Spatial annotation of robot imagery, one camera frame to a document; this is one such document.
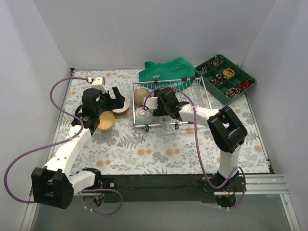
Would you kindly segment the aluminium front rail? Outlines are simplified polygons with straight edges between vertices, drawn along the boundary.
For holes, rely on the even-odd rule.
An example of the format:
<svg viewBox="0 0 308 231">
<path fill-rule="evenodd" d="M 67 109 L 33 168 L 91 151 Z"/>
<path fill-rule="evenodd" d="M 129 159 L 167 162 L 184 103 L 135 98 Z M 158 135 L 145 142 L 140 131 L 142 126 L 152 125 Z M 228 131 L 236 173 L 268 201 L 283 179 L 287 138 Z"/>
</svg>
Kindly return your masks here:
<svg viewBox="0 0 308 231">
<path fill-rule="evenodd" d="M 216 175 L 209 176 L 209 179 L 215 186 L 222 183 L 222 178 L 218 178 Z M 246 191 L 251 194 L 280 194 L 287 192 L 287 187 L 283 176 L 275 174 L 248 175 L 246 177 L 238 174 L 230 180 L 229 184 L 221 189 L 213 189 L 210 185 L 208 185 L 204 176 L 202 177 L 202 180 L 205 182 L 205 187 L 207 189 L 212 189 L 214 194 L 217 196 L 224 195 L 226 191 L 230 189 L 235 189 L 236 193 Z M 99 189 L 87 189 L 82 190 L 79 193 L 98 193 L 99 190 L 104 191 L 105 197 L 113 196 L 114 191 L 116 191 L 114 189 L 107 189 L 101 186 Z"/>
</svg>

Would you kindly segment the floral patterned table mat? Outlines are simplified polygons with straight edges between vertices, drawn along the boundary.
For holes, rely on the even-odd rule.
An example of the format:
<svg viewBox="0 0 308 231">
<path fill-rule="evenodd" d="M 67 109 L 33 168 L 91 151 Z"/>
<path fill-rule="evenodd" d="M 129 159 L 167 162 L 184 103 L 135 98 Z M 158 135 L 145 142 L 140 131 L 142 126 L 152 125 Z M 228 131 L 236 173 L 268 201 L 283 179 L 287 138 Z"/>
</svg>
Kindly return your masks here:
<svg viewBox="0 0 308 231">
<path fill-rule="evenodd" d="M 130 100 L 130 107 L 124 115 L 116 115 L 110 131 L 97 129 L 83 146 L 74 161 L 70 175 L 85 167 L 99 169 L 102 174 L 200 174 L 202 173 L 195 147 L 194 127 L 190 124 L 150 128 L 148 132 L 133 125 L 133 85 L 139 82 L 140 70 L 76 71 L 75 77 L 105 77 L 111 90 L 117 86 L 120 93 Z M 72 80 L 66 96 L 67 112 L 73 113 L 81 105 L 83 91 L 89 86 L 82 80 Z M 185 93 L 194 104 L 213 109 L 222 105 L 196 81 Z M 255 125 L 246 96 L 229 105 L 247 129 L 247 136 L 239 152 L 238 166 L 245 173 L 270 173 L 258 129 Z M 198 126 L 198 142 L 202 162 L 207 173 L 216 173 L 220 164 L 220 151 L 210 130 Z"/>
</svg>

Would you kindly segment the green divided organizer tray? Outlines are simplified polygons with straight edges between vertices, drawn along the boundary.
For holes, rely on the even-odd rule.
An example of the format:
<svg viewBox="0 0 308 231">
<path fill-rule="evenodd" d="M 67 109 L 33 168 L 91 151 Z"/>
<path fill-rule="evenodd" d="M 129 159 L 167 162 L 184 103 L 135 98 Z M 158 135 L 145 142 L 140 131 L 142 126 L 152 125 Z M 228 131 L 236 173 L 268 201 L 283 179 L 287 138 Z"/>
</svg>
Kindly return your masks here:
<svg viewBox="0 0 308 231">
<path fill-rule="evenodd" d="M 257 80 L 222 54 L 217 54 L 195 67 L 201 85 L 223 105 L 244 96 Z"/>
</svg>

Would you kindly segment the pale beige white bowl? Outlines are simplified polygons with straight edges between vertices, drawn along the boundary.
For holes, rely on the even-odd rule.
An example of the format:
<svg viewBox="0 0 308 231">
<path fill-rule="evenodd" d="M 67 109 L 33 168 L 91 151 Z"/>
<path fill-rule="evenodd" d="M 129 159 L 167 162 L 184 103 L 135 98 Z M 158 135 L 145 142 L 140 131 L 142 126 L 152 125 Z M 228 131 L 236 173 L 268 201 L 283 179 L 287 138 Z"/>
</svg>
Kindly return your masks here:
<svg viewBox="0 0 308 231">
<path fill-rule="evenodd" d="M 124 101 L 124 106 L 123 107 L 126 107 L 126 106 L 130 106 L 129 99 L 127 97 L 125 97 L 125 101 Z"/>
</svg>

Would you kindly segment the mint green dotted bowl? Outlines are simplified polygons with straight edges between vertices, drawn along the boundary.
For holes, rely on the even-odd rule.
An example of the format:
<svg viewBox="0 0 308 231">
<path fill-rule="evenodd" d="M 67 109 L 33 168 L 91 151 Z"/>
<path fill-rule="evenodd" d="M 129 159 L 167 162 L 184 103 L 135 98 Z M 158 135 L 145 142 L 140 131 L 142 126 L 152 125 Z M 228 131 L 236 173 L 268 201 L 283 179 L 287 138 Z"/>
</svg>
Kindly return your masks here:
<svg viewBox="0 0 308 231">
<path fill-rule="evenodd" d="M 135 111 L 135 124 L 136 125 L 149 125 L 153 121 L 153 114 L 150 110 L 144 110 L 143 108 L 138 108 Z"/>
</svg>

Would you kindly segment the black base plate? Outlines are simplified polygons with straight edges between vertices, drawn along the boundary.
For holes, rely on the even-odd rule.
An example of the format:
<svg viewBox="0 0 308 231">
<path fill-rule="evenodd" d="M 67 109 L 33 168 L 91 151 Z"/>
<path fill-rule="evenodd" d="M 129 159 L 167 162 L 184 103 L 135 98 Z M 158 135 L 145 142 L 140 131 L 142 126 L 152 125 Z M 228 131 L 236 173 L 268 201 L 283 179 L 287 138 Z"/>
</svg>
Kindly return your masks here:
<svg viewBox="0 0 308 231">
<path fill-rule="evenodd" d="M 124 202 L 189 202 L 215 203 L 212 189 L 205 187 L 201 174 L 167 175 L 102 175 L 107 189 L 122 194 Z"/>
</svg>

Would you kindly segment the red floral bowl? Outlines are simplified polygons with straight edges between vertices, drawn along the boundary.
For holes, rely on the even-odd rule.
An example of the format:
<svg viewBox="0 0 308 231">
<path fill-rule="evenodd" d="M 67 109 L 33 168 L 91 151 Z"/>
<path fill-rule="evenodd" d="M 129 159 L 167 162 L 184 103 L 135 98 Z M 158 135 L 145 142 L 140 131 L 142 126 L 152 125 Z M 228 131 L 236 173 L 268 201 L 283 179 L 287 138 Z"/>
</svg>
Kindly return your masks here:
<svg viewBox="0 0 308 231">
<path fill-rule="evenodd" d="M 116 116 L 119 116 L 119 115 L 122 116 L 125 113 L 127 113 L 128 109 L 129 109 L 129 106 L 126 106 L 126 107 L 123 107 L 123 108 L 114 109 L 114 110 L 112 110 L 112 113 Z"/>
</svg>

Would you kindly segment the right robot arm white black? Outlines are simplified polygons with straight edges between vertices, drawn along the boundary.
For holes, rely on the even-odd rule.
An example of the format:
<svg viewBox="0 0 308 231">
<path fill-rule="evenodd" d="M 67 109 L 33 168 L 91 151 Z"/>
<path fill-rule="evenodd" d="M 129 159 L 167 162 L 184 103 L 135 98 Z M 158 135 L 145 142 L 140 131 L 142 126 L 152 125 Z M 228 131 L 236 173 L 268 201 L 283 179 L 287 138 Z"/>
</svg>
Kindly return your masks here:
<svg viewBox="0 0 308 231">
<path fill-rule="evenodd" d="M 196 106 L 187 94 L 174 87 L 161 86 L 150 93 L 158 97 L 155 105 L 163 107 L 167 115 L 183 122 L 193 122 L 197 155 L 208 185 L 213 189 L 231 190 L 235 186 L 234 176 L 242 169 L 238 166 L 238 156 L 247 136 L 247 130 L 235 112 L 228 106 L 219 110 Z M 220 149 L 218 186 L 210 181 L 202 163 L 198 125 L 210 129 L 215 144 Z"/>
</svg>

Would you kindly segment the green cloth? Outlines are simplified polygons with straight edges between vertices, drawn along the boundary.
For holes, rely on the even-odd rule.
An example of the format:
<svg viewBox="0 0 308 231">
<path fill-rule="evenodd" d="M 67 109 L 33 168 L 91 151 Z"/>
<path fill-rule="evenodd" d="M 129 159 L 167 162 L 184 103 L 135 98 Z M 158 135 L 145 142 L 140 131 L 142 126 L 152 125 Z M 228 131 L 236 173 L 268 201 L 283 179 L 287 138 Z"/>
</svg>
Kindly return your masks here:
<svg viewBox="0 0 308 231">
<path fill-rule="evenodd" d="M 155 89 L 158 86 L 172 86 L 181 91 L 187 89 L 191 85 L 191 81 L 176 81 L 182 77 L 193 77 L 195 74 L 195 67 L 184 60 L 177 58 L 168 63 L 154 63 L 146 61 L 144 63 L 145 69 L 139 72 L 139 82 L 154 81 L 158 77 L 158 83 L 146 83 L 145 87 Z"/>
</svg>

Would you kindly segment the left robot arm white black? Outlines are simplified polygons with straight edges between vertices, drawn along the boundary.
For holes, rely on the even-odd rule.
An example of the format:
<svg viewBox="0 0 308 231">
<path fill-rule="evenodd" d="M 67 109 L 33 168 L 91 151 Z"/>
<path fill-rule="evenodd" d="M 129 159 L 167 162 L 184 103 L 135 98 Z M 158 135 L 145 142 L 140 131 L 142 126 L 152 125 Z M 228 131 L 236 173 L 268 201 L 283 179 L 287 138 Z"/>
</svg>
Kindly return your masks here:
<svg viewBox="0 0 308 231">
<path fill-rule="evenodd" d="M 66 209 L 75 194 L 87 189 L 95 193 L 102 188 L 99 170 L 84 168 L 72 176 L 70 172 L 79 152 L 97 129 L 102 113 L 124 107 L 125 97 L 117 87 L 113 87 L 112 91 L 114 98 L 109 92 L 96 88 L 83 91 L 82 104 L 75 110 L 68 141 L 59 147 L 44 167 L 32 171 L 32 190 L 36 203 Z"/>
</svg>

